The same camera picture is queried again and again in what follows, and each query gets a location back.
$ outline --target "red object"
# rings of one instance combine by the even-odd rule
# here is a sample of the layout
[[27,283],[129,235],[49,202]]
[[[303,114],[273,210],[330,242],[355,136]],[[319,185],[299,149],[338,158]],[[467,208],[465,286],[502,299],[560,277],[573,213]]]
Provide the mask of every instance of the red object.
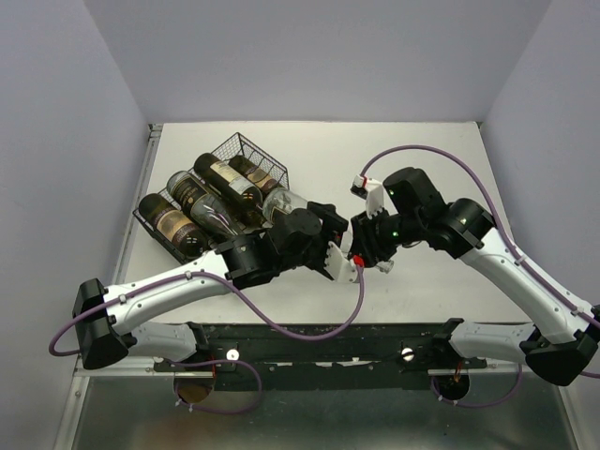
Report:
[[365,267],[365,262],[360,256],[352,256],[352,260],[356,265],[360,265],[361,267]]

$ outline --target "bottle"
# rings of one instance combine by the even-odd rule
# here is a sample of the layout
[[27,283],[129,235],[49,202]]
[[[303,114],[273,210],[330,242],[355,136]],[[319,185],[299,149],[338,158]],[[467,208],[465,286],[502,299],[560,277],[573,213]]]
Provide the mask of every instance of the bottle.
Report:
[[254,183],[262,191],[263,195],[267,195],[275,188],[281,188],[278,180],[243,155],[232,157],[229,165]]
[[308,202],[297,194],[294,194],[285,187],[273,189],[264,199],[262,205],[262,214],[269,222],[275,221],[283,216],[290,214],[296,208],[307,208]]
[[177,172],[167,182],[167,190],[186,216],[207,231],[227,239],[242,234],[221,200],[189,172]]
[[263,207],[261,190],[226,162],[211,153],[204,153],[196,159],[194,171],[240,213],[246,213],[247,217],[260,214]]
[[198,225],[161,195],[146,195],[140,202],[138,211],[186,257],[197,258],[208,248],[208,240]]

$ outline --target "wire basket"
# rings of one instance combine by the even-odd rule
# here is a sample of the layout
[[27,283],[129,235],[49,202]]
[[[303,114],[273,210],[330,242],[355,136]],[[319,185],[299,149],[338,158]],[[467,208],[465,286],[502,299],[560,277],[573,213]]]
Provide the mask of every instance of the wire basket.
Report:
[[[217,147],[212,154],[224,162],[229,162],[230,159],[237,155],[243,155],[268,173],[269,176],[276,179],[284,188],[290,188],[288,169],[241,133],[235,133],[233,136],[231,136],[231,138]],[[204,180],[194,172],[193,169],[189,169],[187,172],[193,175],[203,184],[206,184]],[[179,203],[173,199],[166,188],[162,189],[158,194],[164,197],[173,208],[181,210]],[[136,208],[132,214],[140,222],[143,228],[181,264],[189,263],[190,261],[194,260],[194,258],[187,257],[181,251],[179,251],[169,239],[167,239],[161,232],[156,230],[145,218],[143,218],[138,208]],[[251,233],[254,231],[254,229],[250,229],[239,220],[236,221],[240,229],[245,233]],[[209,241],[211,247],[213,247],[216,243],[217,242],[214,239]]]

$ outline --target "white wall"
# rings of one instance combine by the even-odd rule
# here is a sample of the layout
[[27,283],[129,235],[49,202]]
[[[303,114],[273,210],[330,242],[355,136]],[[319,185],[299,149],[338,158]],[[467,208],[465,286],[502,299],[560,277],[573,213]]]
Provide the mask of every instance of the white wall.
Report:
[[[600,1],[552,2],[483,136],[518,243],[600,304]],[[600,381],[579,379],[572,392],[585,448],[600,448]]]
[[48,341],[109,281],[147,126],[81,0],[0,12],[0,447],[47,449],[74,366]]
[[85,0],[153,122],[483,120],[549,0]]

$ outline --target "white tabletop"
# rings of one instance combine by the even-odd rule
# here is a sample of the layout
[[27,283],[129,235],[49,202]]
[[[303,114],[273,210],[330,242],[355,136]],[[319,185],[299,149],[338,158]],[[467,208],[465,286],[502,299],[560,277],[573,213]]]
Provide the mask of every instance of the white tabletop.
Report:
[[[350,219],[364,203],[349,189],[367,161],[387,148],[421,143],[437,146],[469,164],[486,184],[506,222],[486,150],[475,123],[213,122],[164,126],[147,192],[187,170],[198,155],[241,132],[287,166],[291,189],[319,203],[333,203]],[[388,156],[368,175],[383,180],[402,167],[424,169],[444,199],[472,198],[484,204],[473,181],[452,161],[420,151]],[[393,205],[388,202],[388,209]],[[126,281],[173,268],[177,261],[144,230],[134,234]],[[527,317],[489,281],[445,253],[421,244],[400,248],[389,275],[366,273],[367,295],[356,323],[435,323],[450,317],[472,321],[526,321]],[[316,272],[286,272],[247,295],[278,323],[341,323],[354,309],[358,287],[336,284]],[[158,322],[259,323],[235,296],[204,299],[156,318]]]

